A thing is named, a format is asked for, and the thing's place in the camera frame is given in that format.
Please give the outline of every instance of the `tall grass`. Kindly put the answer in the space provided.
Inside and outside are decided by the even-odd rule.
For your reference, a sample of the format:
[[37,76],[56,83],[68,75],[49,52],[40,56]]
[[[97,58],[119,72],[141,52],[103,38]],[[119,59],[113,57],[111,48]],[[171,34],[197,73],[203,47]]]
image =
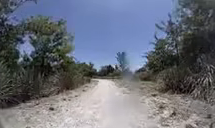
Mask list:
[[206,65],[200,72],[171,68],[161,73],[164,91],[186,93],[196,99],[215,104],[215,67]]
[[74,89],[88,82],[86,79],[73,72],[57,72],[48,77],[36,73],[36,69],[18,68],[11,72],[4,63],[0,63],[0,107]]

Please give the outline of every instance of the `dirt road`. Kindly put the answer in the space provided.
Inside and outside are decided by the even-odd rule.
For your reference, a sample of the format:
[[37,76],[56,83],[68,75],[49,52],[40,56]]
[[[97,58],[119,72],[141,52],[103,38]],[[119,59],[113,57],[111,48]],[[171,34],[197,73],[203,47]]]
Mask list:
[[158,103],[147,95],[110,80],[96,81],[74,91],[0,110],[0,120],[4,128],[184,128],[189,120],[164,125],[162,116],[171,118],[174,109],[157,113],[154,108]]

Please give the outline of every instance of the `sandy trail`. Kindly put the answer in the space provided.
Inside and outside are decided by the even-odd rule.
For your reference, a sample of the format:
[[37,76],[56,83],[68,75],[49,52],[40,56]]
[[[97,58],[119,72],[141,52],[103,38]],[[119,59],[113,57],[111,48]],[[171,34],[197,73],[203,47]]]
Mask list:
[[79,89],[1,110],[1,122],[4,128],[156,128],[138,96],[110,80],[97,81],[87,91]]

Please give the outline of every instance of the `green tree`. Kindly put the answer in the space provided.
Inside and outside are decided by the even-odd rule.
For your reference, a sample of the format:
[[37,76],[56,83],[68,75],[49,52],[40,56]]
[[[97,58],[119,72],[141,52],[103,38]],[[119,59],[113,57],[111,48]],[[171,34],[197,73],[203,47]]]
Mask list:
[[154,50],[147,53],[146,68],[153,73],[159,73],[176,65],[176,53],[166,39],[157,39]]
[[49,17],[36,16],[22,22],[34,51],[31,65],[48,76],[55,69],[70,63],[73,37],[68,35],[64,20],[53,21]]
[[102,66],[101,69],[98,72],[99,76],[108,76],[109,74],[113,73],[115,71],[114,67],[112,65],[106,65]]
[[14,69],[19,59],[17,46],[23,43],[23,30],[10,15],[23,3],[33,0],[0,0],[0,63]]
[[97,70],[94,68],[93,63],[78,63],[78,70],[83,76],[86,77],[93,77],[94,75],[97,74]]
[[143,72],[146,72],[146,71],[147,71],[146,67],[143,66],[143,67],[137,69],[137,70],[135,71],[135,74],[143,73]]

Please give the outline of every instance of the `tree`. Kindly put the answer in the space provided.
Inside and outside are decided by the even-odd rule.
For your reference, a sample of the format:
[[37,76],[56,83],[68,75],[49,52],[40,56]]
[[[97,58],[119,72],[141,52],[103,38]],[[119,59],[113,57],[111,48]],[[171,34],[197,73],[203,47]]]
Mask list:
[[42,75],[47,76],[70,61],[67,55],[73,51],[72,36],[68,35],[64,20],[56,22],[49,17],[36,16],[22,24],[34,48],[31,64]]
[[112,65],[106,65],[102,66],[101,69],[98,72],[99,76],[108,76],[109,74],[113,73],[115,71],[114,67]]
[[143,67],[137,69],[137,70],[135,71],[135,74],[139,74],[139,73],[146,72],[146,71],[147,71],[146,67],[143,66]]
[[77,69],[81,74],[83,74],[83,76],[93,77],[94,75],[97,74],[97,70],[94,68],[94,64],[91,62],[89,64],[78,63],[77,65],[78,65]]
[[125,73],[129,70],[126,52],[118,52],[116,54],[116,59],[118,61],[118,65],[122,73]]
[[0,0],[0,63],[5,62],[10,69],[17,66],[17,46],[23,43],[23,30],[10,15],[27,1],[34,0]]
[[156,27],[165,32],[164,40],[176,55],[177,67],[194,71],[199,67],[195,65],[197,61],[203,62],[203,56],[215,55],[215,0],[179,0],[176,17],[169,15],[166,23]]
[[166,39],[157,39],[154,50],[147,53],[146,68],[153,73],[159,73],[176,65],[176,52]]

